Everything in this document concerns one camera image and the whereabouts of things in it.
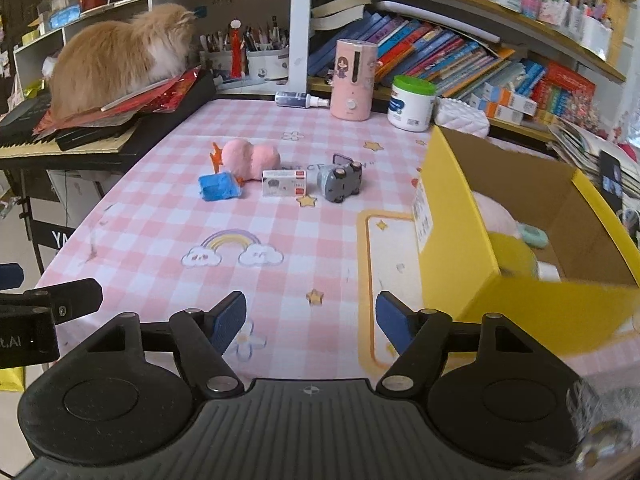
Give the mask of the yellow cardboard box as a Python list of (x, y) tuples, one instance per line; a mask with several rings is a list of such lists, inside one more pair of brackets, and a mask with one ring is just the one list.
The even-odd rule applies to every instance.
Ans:
[(497, 312), (557, 354), (609, 342), (639, 310), (639, 253), (579, 170), (441, 128), (412, 204), (425, 307)]

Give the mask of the pink pig plush toy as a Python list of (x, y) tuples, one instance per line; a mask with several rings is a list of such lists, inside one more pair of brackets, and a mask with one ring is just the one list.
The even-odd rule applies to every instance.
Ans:
[(518, 240), (522, 238), (518, 222), (506, 208), (483, 194), (473, 192), (472, 195), (488, 232), (509, 235)]

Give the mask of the black smartphone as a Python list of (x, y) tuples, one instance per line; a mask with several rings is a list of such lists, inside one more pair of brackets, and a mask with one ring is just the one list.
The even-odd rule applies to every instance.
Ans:
[(624, 197), (620, 161), (606, 151), (600, 151), (599, 169), (600, 192), (614, 214), (617, 214), (623, 209)]

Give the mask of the white red small box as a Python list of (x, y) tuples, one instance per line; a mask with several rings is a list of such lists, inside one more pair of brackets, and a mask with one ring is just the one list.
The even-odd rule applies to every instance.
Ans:
[(266, 197), (302, 197), (307, 192), (307, 175), (301, 169), (264, 170), (262, 195)]

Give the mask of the white jar green lid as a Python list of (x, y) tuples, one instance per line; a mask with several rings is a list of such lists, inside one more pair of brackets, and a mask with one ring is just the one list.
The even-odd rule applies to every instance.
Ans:
[(436, 86), (418, 77), (395, 76), (388, 102), (387, 119), (396, 128), (426, 131), (431, 122)]

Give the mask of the yellow plastic bag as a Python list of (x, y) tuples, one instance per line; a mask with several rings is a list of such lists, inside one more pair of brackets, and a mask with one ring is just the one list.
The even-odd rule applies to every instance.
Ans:
[(0, 370), (0, 390), (6, 392), (24, 392), (26, 388), (26, 370), (24, 366), (2, 368)]

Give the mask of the white charger cube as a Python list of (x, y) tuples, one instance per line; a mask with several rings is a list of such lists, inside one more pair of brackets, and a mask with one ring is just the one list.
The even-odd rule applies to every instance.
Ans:
[(561, 275), (556, 266), (551, 263), (541, 262), (537, 263), (538, 278), (541, 281), (559, 282), (561, 281)]

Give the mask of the blue packet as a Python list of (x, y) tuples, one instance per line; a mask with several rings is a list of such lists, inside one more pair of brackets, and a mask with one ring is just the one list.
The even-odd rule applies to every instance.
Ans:
[(242, 196), (242, 188), (238, 180), (230, 172), (208, 174), (198, 178), (201, 198), (206, 202), (230, 200)]

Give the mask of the grey toy car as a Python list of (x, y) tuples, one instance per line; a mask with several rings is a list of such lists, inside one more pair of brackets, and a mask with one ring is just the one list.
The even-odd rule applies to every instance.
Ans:
[(319, 167), (318, 189), (329, 202), (343, 203), (347, 197), (360, 193), (362, 172), (361, 162), (341, 154), (334, 154), (329, 165)]

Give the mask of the orange white medicine boxes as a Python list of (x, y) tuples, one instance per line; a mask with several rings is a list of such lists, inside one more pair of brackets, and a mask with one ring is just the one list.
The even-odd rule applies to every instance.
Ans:
[(469, 104), (481, 110), (489, 119), (521, 125), (526, 117), (534, 117), (537, 103), (508, 88), (484, 84), (470, 96)]

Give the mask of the black electronic keyboard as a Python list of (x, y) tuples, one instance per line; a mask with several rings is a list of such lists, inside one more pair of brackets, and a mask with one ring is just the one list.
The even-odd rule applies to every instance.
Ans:
[(215, 96), (214, 78), (205, 70), (173, 113), (140, 114), (121, 126), (73, 128), (35, 136), (32, 130), (50, 104), (48, 94), (38, 96), (2, 119), (1, 168), (126, 171)]

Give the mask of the yellow tape roll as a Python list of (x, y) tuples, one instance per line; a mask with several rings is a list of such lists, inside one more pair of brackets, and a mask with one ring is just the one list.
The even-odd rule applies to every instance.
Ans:
[(525, 242), (497, 232), (489, 232), (488, 237), (503, 275), (538, 278), (538, 260)]

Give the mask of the row of leaning books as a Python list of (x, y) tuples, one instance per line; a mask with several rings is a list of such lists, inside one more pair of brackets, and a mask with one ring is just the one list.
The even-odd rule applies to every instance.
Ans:
[(335, 80), (348, 64), (337, 53), (340, 40), (374, 45), (373, 88), (392, 86), (397, 76), (414, 77), (435, 87), (438, 96), (455, 96), (481, 76), (509, 60), (515, 51), (491, 49), (463, 32), (398, 14), (363, 12), (362, 18), (337, 29), (311, 53), (308, 76)]

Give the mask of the pink humidifier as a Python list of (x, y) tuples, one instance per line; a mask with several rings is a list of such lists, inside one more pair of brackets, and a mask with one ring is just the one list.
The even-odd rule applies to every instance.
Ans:
[(333, 117), (351, 122), (370, 117), (376, 62), (376, 44), (355, 39), (337, 41), (330, 101)]

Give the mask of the stack of papers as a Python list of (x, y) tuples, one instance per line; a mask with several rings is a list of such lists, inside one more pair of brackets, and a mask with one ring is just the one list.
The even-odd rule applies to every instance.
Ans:
[(622, 148), (562, 120), (548, 125), (548, 130), (552, 135), (548, 147), (564, 162), (582, 170), (593, 182), (597, 181), (600, 172), (600, 153), (616, 158), (620, 162), (624, 193), (639, 197), (639, 165)]

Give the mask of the red foil packets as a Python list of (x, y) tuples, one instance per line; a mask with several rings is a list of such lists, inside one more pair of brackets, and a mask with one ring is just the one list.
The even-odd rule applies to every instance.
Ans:
[(73, 128), (121, 126), (140, 114), (173, 113), (204, 75), (205, 70), (200, 66), (190, 68), (181, 76), (151, 84), (145, 92), (134, 92), (131, 96), (95, 110), (88, 110), (64, 119), (54, 119), (48, 110), (32, 133), (35, 136), (45, 136), (58, 130)]

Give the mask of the small spray bottle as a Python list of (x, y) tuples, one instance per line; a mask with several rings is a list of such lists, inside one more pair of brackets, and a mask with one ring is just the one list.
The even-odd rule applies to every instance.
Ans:
[(278, 91), (274, 102), (280, 107), (329, 108), (330, 101), (306, 92)]

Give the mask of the pink heart plush toy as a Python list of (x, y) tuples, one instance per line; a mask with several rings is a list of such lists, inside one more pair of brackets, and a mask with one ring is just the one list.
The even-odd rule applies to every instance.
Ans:
[(228, 141), (222, 148), (213, 143), (209, 158), (216, 174), (230, 172), (239, 183), (258, 181), (265, 170), (276, 170), (281, 165), (280, 154), (272, 145), (243, 139)]

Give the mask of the mint green utility knife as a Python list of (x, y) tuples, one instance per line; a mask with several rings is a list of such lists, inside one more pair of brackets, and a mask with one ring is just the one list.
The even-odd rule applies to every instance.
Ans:
[(548, 235), (543, 230), (522, 222), (518, 222), (516, 226), (521, 239), (528, 246), (538, 249), (544, 249), (548, 246)]

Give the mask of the white quilted purse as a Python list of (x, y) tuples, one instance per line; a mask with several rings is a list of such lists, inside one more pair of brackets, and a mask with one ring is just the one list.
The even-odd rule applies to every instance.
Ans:
[(486, 114), (468, 103), (438, 98), (434, 111), (434, 123), (440, 128), (472, 134), (482, 139), (488, 136), (490, 125)]

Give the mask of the white pen holder cups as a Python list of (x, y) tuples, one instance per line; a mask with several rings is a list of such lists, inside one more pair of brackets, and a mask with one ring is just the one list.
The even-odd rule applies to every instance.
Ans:
[[(242, 76), (250, 79), (281, 80), (288, 78), (288, 49), (246, 51), (243, 53)], [(203, 66), (222, 79), (231, 79), (232, 52), (198, 52)]]

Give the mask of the orange fluffy cat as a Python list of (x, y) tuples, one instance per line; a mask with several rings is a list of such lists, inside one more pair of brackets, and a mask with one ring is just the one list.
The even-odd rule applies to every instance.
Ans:
[(54, 120), (95, 110), (188, 67), (195, 15), (166, 3), (128, 22), (84, 28), (56, 58), (49, 88)]

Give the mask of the pink checkered tablecloth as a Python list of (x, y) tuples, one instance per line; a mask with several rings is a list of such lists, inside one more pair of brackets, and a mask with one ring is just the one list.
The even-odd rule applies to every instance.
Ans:
[[(432, 132), (383, 116), (208, 103), (119, 180), (44, 272), (43, 284), (94, 278), (103, 289), (98, 312), (60, 327), (61, 349), (120, 312), (165, 321), (238, 290), (247, 319), (226, 357), (242, 378), (378, 379), (396, 353), (375, 323), (375, 296), (427, 308), (412, 204)], [(239, 198), (206, 202), (198, 178), (212, 170), (213, 143), (233, 139), (273, 145), (309, 177), (334, 154), (350, 157), (363, 166), (360, 193), (334, 204), (315, 185), (266, 197), (250, 182)], [(639, 310), (601, 347), (558, 356), (582, 375), (636, 365)]]

